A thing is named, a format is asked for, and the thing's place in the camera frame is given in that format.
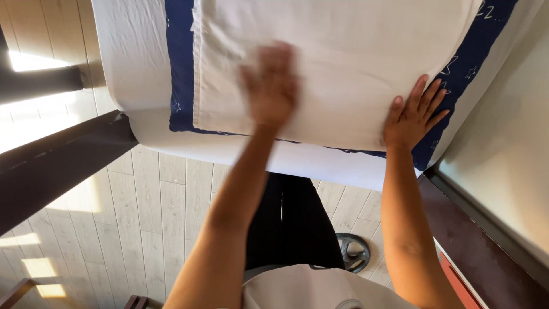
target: wooden floor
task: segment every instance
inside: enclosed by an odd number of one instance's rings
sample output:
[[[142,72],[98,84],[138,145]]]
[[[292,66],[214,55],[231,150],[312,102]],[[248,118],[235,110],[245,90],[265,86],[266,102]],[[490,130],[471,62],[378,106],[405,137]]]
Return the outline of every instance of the wooden floor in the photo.
[[[21,65],[55,59],[86,79],[81,91],[0,106],[0,153],[115,109],[90,0],[0,0],[0,25],[10,50],[30,57]],[[32,277],[66,296],[32,289],[16,308],[123,308],[131,294],[163,302],[228,170],[136,146],[0,238],[0,295]],[[391,287],[380,192],[313,183],[335,231],[369,242],[360,275]]]

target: white star print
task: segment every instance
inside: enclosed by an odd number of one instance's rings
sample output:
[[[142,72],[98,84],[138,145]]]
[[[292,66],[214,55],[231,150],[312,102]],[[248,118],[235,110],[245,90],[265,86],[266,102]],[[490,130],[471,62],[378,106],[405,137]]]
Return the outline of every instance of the white star print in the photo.
[[[450,64],[454,63],[457,58],[459,58],[459,56],[453,56],[452,60],[450,60],[450,63],[446,66],[446,68],[444,68],[444,70],[441,71],[441,74],[450,75]]]
[[[465,76],[466,79],[471,79],[471,77],[477,73],[477,67],[478,65],[475,65],[474,68],[472,69],[469,69],[469,73],[467,73],[467,75]]]
[[[441,82],[441,83],[440,83],[440,87],[446,88],[446,83],[447,83],[447,81]],[[452,91],[446,89],[446,94],[448,95],[448,94],[450,94],[450,93],[452,93]]]
[[[177,103],[177,101],[173,102],[173,108],[175,109],[176,113],[181,110],[181,106],[179,105],[179,103]]]

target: bed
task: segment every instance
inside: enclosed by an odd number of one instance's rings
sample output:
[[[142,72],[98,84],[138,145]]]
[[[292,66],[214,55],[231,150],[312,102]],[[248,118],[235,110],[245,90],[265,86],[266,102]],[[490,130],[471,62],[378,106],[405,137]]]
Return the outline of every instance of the bed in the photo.
[[[435,137],[436,145],[433,147],[428,141],[429,145],[422,147],[422,151],[428,153],[421,164],[416,164],[417,175],[444,153],[542,3],[543,0],[516,2],[482,65],[452,104],[453,115],[444,124],[446,128],[436,132],[439,134]],[[192,94],[193,90],[193,34],[188,31],[192,23],[192,6],[192,0],[93,0],[107,86],[117,107],[130,117],[132,131],[145,147],[182,157],[232,164],[248,137],[204,134],[193,128],[172,127],[172,130],[180,131],[173,132],[169,127],[172,78],[181,81],[178,85],[187,87],[184,92]],[[497,4],[490,5],[487,0],[477,18],[496,16],[494,10],[497,9]],[[174,46],[173,40],[168,46],[167,24],[170,24],[168,29],[180,30],[182,48],[177,52],[188,52],[177,63],[170,62],[169,51],[173,52]],[[366,154],[277,141],[268,170],[380,190],[385,159],[383,153]]]

